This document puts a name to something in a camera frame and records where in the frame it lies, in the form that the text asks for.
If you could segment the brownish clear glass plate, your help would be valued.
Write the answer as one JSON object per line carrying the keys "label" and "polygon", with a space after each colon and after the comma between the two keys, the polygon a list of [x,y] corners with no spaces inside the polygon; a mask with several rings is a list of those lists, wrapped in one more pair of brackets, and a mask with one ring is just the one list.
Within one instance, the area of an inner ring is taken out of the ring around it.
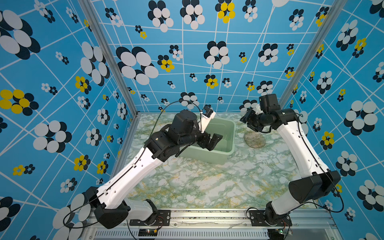
{"label": "brownish clear glass plate", "polygon": [[244,134],[246,144],[253,149],[259,149],[266,145],[266,140],[261,133],[249,132]]}

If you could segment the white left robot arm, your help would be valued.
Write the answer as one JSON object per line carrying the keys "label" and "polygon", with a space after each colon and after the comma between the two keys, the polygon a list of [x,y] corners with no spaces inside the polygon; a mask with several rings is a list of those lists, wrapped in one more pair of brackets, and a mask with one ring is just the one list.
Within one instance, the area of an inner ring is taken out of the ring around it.
{"label": "white left robot arm", "polygon": [[187,147],[197,144],[212,151],[222,135],[202,133],[174,133],[170,126],[153,133],[139,153],[119,173],[101,187],[91,187],[86,193],[95,208],[97,221],[106,229],[112,229],[128,220],[140,220],[148,225],[154,223],[159,211],[151,200],[129,201],[127,194],[152,170],[172,156],[178,156]]}

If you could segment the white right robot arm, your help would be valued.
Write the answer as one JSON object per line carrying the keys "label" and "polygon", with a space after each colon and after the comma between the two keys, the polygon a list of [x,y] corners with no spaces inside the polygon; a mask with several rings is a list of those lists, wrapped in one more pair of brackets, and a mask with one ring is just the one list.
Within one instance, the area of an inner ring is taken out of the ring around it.
{"label": "white right robot arm", "polygon": [[341,180],[340,174],[331,171],[315,152],[294,110],[260,114],[248,110],[240,121],[255,132],[261,133],[264,127],[276,130],[287,144],[301,176],[289,183],[283,195],[267,203],[264,216],[269,225],[276,225],[303,204],[327,196]]}

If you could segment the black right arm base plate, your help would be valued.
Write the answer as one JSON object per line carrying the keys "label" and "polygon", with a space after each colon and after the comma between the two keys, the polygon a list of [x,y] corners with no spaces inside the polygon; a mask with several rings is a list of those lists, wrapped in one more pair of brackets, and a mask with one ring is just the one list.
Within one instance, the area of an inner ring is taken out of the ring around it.
{"label": "black right arm base plate", "polygon": [[253,227],[291,227],[292,220],[288,214],[276,215],[274,213],[251,209],[246,211],[246,217]]}

